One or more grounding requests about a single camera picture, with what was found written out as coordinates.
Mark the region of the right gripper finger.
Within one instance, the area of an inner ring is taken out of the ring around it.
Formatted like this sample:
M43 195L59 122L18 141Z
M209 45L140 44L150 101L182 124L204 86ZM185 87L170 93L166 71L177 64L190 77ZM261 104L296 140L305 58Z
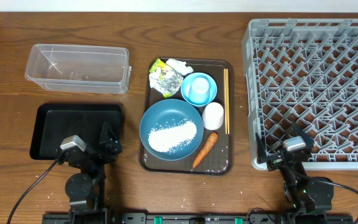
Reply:
M267 155L265 151L265 146L262 143L262 140L257 133L255 134L255 138L257 142L257 163L258 164L266 163Z
M296 123L292 122L292 128L297 136L301 137L306 146L313 146L314 139L307 135Z

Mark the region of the pile of white rice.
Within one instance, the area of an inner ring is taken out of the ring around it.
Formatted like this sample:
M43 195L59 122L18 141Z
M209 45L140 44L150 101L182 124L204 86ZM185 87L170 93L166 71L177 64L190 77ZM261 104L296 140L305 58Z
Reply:
M184 119L178 124L152 128L148 135L148 144L157 152L175 152L192 143L197 134L196 124Z

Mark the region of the white pink cup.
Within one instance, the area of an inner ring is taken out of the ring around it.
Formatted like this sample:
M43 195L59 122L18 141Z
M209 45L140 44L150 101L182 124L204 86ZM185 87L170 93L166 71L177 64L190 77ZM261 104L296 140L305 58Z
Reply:
M217 130L223 125L224 109L217 102L206 105L202 114L204 127L208 130Z

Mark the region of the large blue plate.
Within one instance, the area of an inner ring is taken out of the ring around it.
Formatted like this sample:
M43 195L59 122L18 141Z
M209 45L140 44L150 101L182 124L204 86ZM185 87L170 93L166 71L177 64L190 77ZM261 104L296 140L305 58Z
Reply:
M191 144L175 152L157 152L150 147L147 139L152 128L165 126L166 124L171 126L184 119L194 122L197 127L197 134ZM152 105L144 113L139 128L140 139L145 149L151 155L165 161L184 159L195 152L201 144L203 133L204 126L200 113L189 103L176 99L162 100Z

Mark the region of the light blue cup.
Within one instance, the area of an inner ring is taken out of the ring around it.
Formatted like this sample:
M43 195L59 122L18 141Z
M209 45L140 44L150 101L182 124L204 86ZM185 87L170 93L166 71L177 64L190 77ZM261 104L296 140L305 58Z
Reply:
M205 104L209 100L209 81L204 77L195 78L190 85L188 98L194 104Z

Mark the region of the small light blue bowl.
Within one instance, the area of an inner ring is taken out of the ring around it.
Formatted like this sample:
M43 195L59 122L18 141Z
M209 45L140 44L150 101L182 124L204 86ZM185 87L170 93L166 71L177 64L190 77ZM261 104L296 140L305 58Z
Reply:
M209 100L205 104L201 104L201 105L197 105L197 104L192 103L188 98L190 85L191 85L192 81L197 77L204 77L209 81ZM199 107L199 108L204 107L207 104L209 104L210 102L212 102L214 100L214 98L216 97L217 92L218 92L218 88L217 88L216 82L214 81L214 79L211 76L209 76L206 73L200 73L200 72L192 73L192 74L188 75L183 80L183 82L181 84L182 97L185 99L185 101L187 101L191 105L193 105L195 107Z

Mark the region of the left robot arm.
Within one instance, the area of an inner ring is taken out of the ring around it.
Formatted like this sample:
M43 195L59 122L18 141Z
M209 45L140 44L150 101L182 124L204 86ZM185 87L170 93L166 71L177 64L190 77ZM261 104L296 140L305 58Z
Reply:
M65 193L70 199L69 223L114 223L111 207L104 203L106 164L116 161L122 146L111 125L103 123L101 134L91 148L77 135L65 138L57 162L67 162L70 167L80 170L65 184Z

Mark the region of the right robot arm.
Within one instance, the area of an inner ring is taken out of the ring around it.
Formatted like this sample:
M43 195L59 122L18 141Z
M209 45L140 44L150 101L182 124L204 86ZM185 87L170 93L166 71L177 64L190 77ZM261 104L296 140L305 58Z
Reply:
M309 177L303 163L311 157L314 144L297 124L293 123L288 138L278 151L267 155L262 138L256 134L257 162L265 163L269 172L279 170L283 188L293 208L276 216L274 223L327 223L326 212L332 209L334 182L325 177Z

